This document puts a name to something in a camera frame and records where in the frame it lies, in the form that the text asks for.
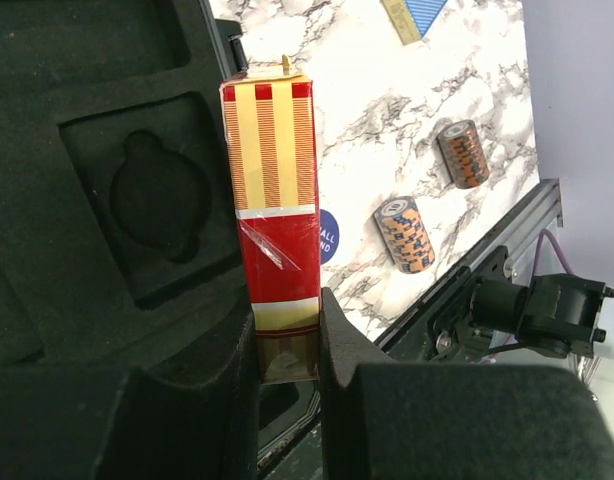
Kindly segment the red playing card deck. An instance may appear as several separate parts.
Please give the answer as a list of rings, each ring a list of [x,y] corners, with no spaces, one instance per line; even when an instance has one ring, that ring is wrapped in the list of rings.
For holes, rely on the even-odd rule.
[[[284,56],[223,82],[220,99],[261,381],[312,380],[321,309],[313,82]]]

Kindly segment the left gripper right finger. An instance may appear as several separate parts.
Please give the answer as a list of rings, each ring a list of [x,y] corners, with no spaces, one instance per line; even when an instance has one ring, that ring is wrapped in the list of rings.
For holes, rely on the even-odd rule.
[[[543,365],[398,362],[321,294],[327,479],[614,479],[588,390]]]

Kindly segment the blue playing card deck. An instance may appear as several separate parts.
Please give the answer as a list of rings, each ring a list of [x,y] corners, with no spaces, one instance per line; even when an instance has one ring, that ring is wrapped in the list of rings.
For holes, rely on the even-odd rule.
[[[420,41],[446,3],[446,0],[381,0],[403,45]]]

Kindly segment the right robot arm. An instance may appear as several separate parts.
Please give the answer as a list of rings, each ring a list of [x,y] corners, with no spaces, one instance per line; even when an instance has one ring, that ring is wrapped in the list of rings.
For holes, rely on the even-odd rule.
[[[545,357],[614,359],[614,288],[604,282],[565,273],[535,276],[528,286],[487,280],[470,310],[475,326]]]

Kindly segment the peach blue poker chip stack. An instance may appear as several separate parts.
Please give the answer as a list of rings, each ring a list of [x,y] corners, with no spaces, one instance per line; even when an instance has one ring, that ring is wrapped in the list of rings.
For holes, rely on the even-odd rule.
[[[413,198],[401,196],[387,200],[373,216],[400,272],[416,274],[433,265],[435,252]]]

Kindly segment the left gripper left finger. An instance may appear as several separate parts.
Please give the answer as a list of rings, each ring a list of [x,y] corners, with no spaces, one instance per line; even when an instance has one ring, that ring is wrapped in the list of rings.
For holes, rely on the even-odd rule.
[[[225,318],[158,374],[0,367],[0,479],[251,479],[253,318]]]

